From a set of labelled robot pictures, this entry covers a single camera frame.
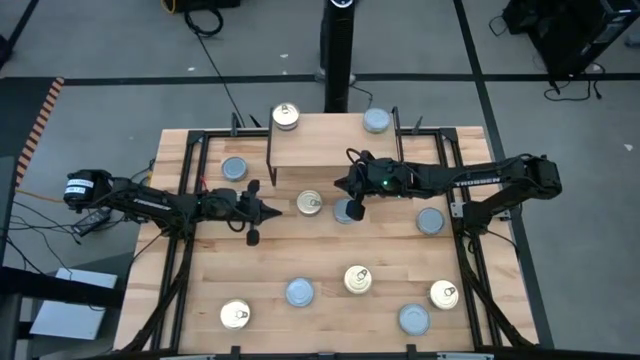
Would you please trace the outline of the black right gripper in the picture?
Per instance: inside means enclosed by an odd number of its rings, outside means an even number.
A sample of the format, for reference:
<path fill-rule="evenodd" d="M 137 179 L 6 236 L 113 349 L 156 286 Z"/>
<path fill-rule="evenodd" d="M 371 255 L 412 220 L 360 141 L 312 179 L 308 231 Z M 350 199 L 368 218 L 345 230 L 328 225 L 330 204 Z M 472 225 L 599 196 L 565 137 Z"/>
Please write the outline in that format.
<path fill-rule="evenodd" d="M 366 196 L 400 196 L 405 185 L 406 173 L 400 162 L 392 158 L 375 158 L 369 151 L 346 150 L 352 162 L 348 176 L 334 181 L 334 186 L 351 196 L 346 214 L 355 221 L 361 221 L 365 214 L 363 200 Z"/>

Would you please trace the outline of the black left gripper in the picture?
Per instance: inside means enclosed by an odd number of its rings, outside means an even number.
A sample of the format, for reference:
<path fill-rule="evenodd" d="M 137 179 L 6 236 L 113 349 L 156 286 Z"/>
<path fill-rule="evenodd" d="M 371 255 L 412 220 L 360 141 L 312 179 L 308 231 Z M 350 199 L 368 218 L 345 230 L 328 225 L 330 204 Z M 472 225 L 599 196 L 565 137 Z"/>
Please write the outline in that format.
<path fill-rule="evenodd" d="M 259 190 L 260 181 L 250 180 L 247 189 L 241 194 L 231 188 L 218 188 L 212 191 L 212 197 L 218 202 L 217 212 L 220 216 L 225 216 L 228 222 L 238 221 L 249 225 L 246 234 L 248 246 L 259 244 L 260 234 L 257 226 L 261 222 L 282 215 L 280 210 L 261 202 L 257 197 Z"/>

